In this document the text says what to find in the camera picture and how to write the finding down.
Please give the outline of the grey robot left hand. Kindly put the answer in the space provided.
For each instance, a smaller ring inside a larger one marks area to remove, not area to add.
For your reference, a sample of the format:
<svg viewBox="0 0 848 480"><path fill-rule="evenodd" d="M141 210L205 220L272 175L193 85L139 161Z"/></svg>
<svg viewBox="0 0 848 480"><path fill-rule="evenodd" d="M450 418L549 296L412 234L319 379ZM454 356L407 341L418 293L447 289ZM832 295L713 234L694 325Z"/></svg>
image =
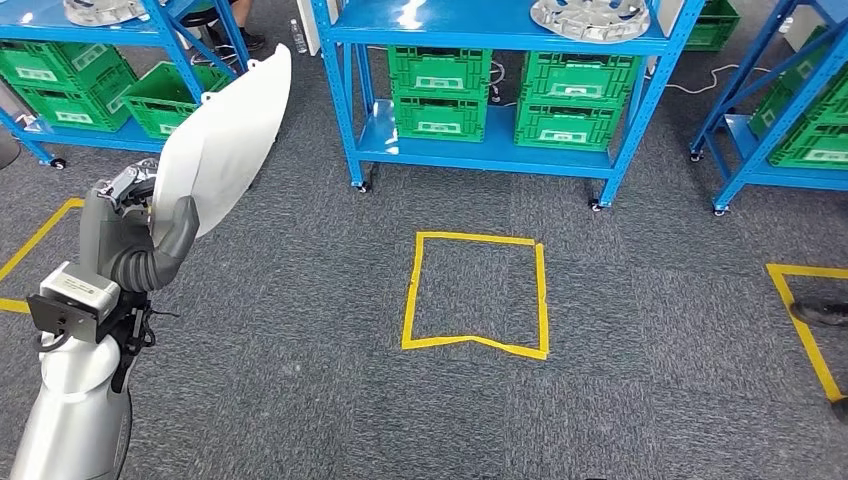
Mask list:
<svg viewBox="0 0 848 480"><path fill-rule="evenodd" d="M147 158L100 180L86 195L80 222L80 265L145 293L170 284L188 256L200 227L192 196L176 201L173 223L155 245L148 226L147 201L153 195L158 161Z"/></svg>

